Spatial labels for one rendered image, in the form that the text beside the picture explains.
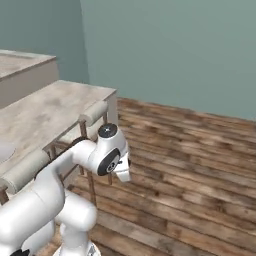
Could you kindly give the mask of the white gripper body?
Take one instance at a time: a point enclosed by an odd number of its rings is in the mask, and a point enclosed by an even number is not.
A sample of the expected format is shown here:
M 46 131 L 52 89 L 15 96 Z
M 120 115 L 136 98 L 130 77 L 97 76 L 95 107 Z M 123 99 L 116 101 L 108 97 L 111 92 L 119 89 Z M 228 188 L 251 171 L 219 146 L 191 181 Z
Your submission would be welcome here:
M 129 182 L 130 176 L 130 160 L 128 157 L 123 157 L 114 169 L 114 173 L 121 182 Z

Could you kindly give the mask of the white plate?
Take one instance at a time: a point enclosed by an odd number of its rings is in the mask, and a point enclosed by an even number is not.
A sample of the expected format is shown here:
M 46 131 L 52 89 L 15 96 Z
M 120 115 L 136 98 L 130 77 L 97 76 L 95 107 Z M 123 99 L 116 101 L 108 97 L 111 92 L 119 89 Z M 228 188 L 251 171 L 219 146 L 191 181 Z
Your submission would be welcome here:
M 15 152 L 12 144 L 0 142 L 0 163 L 7 161 Z

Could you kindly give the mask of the beige counter cabinet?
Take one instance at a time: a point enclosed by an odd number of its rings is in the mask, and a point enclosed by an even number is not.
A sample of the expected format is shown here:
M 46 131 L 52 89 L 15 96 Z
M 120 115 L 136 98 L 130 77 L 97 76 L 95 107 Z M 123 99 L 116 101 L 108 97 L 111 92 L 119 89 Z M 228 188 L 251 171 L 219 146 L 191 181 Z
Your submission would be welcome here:
M 58 79 L 55 56 L 0 49 L 0 109 Z

